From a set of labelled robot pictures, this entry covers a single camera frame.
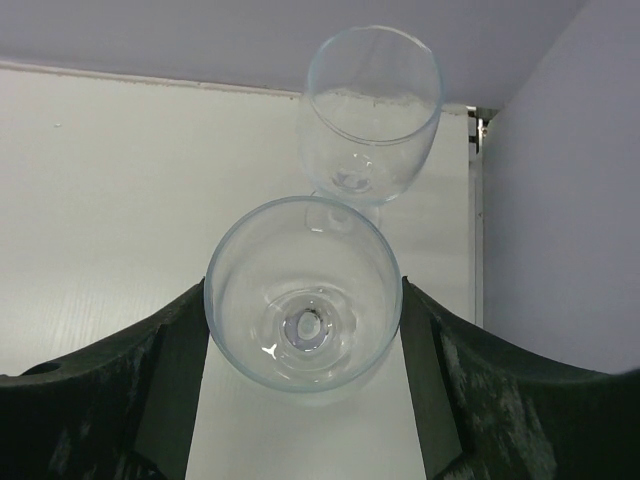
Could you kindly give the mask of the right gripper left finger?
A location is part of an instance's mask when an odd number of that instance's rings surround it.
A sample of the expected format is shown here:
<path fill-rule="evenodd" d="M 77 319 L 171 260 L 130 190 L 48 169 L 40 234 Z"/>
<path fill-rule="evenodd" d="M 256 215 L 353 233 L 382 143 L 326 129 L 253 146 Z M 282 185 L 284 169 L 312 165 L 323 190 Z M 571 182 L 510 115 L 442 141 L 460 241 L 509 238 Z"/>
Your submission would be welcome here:
<path fill-rule="evenodd" d="M 87 347 L 1 377 L 4 479 L 183 479 L 209 329 L 197 284 Z"/>

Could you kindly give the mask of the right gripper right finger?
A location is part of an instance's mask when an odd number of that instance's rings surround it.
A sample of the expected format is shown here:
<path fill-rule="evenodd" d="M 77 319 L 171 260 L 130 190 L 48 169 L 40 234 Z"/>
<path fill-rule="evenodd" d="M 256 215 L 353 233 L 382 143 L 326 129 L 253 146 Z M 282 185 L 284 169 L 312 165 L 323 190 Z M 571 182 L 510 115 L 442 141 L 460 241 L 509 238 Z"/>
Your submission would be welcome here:
<path fill-rule="evenodd" d="M 524 350 L 412 283 L 400 338 L 430 479 L 635 479 L 639 374 Z"/>

